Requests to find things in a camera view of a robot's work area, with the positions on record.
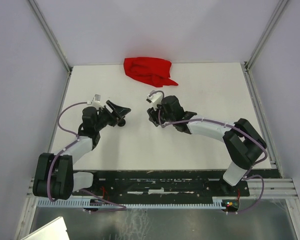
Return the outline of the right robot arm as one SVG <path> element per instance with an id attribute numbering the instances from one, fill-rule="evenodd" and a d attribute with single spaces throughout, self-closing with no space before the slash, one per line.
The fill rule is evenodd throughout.
<path id="1" fill-rule="evenodd" d="M 184 110 L 175 95 L 165 96 L 159 90 L 149 93 L 146 100 L 152 105 L 147 110 L 149 121 L 156 127 L 173 126 L 181 133 L 201 135 L 225 144 L 231 163 L 219 189 L 226 196 L 236 192 L 238 183 L 268 157 L 266 142 L 245 118 L 235 122 L 206 118 Z"/>

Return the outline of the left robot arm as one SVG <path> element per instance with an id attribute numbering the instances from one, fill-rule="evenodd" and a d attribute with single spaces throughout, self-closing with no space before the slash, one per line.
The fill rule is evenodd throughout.
<path id="1" fill-rule="evenodd" d="M 55 153 L 44 152 L 38 157 L 32 187 L 34 196 L 55 202 L 67 200 L 73 192 L 81 189 L 89 195 L 100 191 L 101 183 L 94 179 L 94 175 L 85 171 L 74 172 L 74 164 L 96 148 L 102 129 L 107 126 L 123 127 L 131 109 L 109 100 L 104 106 L 98 100 L 83 104 L 86 107 L 82 110 L 78 131 L 68 131 L 74 135 L 74 140 Z"/>

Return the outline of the black round charging case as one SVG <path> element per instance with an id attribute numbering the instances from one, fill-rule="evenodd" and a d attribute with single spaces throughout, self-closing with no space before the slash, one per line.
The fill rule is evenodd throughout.
<path id="1" fill-rule="evenodd" d="M 123 126 L 125 126 L 125 124 L 126 124 L 126 120 L 125 120 L 125 119 L 121 119 L 121 120 L 117 123 L 117 125 L 118 125 L 119 127 L 123 127 Z"/>

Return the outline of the red crumpled cloth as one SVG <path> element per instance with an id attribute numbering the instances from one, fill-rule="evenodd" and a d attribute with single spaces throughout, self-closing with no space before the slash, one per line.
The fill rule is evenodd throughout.
<path id="1" fill-rule="evenodd" d="M 171 67 L 169 60 L 156 57 L 128 57 L 123 61 L 123 69 L 128 77 L 155 88 L 179 85 L 171 79 Z"/>

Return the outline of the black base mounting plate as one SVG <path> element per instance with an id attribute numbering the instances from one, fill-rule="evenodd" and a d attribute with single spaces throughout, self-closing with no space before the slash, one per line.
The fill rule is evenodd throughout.
<path id="1" fill-rule="evenodd" d="M 214 197 L 249 197 L 247 182 L 229 186 L 220 179 L 192 178 L 105 178 L 97 179 L 88 192 L 117 204 L 211 204 Z"/>

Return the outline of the metal sheet plate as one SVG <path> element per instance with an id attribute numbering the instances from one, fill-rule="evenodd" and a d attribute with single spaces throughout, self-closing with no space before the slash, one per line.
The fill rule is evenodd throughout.
<path id="1" fill-rule="evenodd" d="M 69 240 L 67 226 L 62 216 L 50 221 L 22 240 Z"/>

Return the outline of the left aluminium corner post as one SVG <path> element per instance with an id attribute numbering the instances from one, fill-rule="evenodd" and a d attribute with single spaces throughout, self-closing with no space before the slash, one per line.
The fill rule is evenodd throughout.
<path id="1" fill-rule="evenodd" d="M 72 71 L 72 67 L 69 64 L 65 53 L 63 52 L 55 34 L 53 33 L 52 29 L 50 28 L 42 10 L 40 9 L 40 6 L 38 4 L 38 2 L 36 0 L 27 0 L 26 1 L 29 5 L 29 7 L 31 8 L 34 16 L 36 17 L 36 19 L 38 20 L 40 26 L 43 29 L 43 32 L 45 34 L 45 36 L 47 37 L 49 43 L 51 44 L 54 52 L 56 53 L 58 59 L 60 60 L 60 62 L 62 63 L 64 69 L 70 73 Z"/>

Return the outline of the aluminium corner post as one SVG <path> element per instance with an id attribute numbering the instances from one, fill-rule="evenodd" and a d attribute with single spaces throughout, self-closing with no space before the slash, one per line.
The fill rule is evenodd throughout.
<path id="1" fill-rule="evenodd" d="M 262 32 L 255 48 L 253 49 L 253 51 L 248 59 L 248 61 L 244 63 L 244 68 L 247 72 L 250 71 L 253 68 L 253 66 L 255 65 L 259 55 L 261 54 L 266 43 L 270 39 L 277 24 L 279 23 L 281 17 L 283 16 L 284 12 L 286 11 L 289 3 L 290 3 L 290 0 L 279 0 L 278 1 L 277 5 L 275 6 L 274 11 L 272 12 L 272 14 L 265 26 L 264 31 Z"/>
<path id="2" fill-rule="evenodd" d="M 52 29 L 50 28 L 42 10 L 40 9 L 40 6 L 38 4 L 38 2 L 36 0 L 27 0 L 26 1 L 29 5 L 29 7 L 31 8 L 34 16 L 36 17 L 36 19 L 38 20 L 40 26 L 43 29 L 43 32 L 45 34 L 45 36 L 47 37 L 49 43 L 51 44 L 54 52 L 56 53 L 58 59 L 60 60 L 60 62 L 62 63 L 64 69 L 70 73 L 72 71 L 72 67 L 69 64 L 65 53 L 63 52 L 55 34 L 53 33 Z"/>

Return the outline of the aluminium frame rail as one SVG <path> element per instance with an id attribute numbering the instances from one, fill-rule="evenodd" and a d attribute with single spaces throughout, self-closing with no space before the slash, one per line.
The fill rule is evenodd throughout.
<path id="1" fill-rule="evenodd" d="M 145 194 L 196 194 L 203 197 L 222 198 L 237 196 L 256 198 L 295 198 L 297 191 L 291 179 L 259 177 L 243 180 L 235 187 L 226 187 L 218 179 L 180 178 L 180 179 L 118 179 L 101 178 L 89 191 L 109 197 Z"/>

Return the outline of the right aluminium corner post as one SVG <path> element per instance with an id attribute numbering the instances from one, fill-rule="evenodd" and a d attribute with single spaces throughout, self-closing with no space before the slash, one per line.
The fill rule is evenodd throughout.
<path id="1" fill-rule="evenodd" d="M 264 31 L 262 32 L 255 48 L 253 49 L 253 51 L 248 59 L 248 61 L 244 63 L 244 68 L 247 72 L 250 71 L 253 68 L 253 66 L 255 65 L 259 55 L 261 54 L 266 43 L 270 39 L 277 24 L 279 23 L 281 17 L 283 16 L 284 12 L 286 11 L 289 3 L 290 3 L 290 0 L 279 0 L 278 1 L 277 5 L 275 6 L 274 11 L 272 12 L 272 14 L 265 26 Z"/>

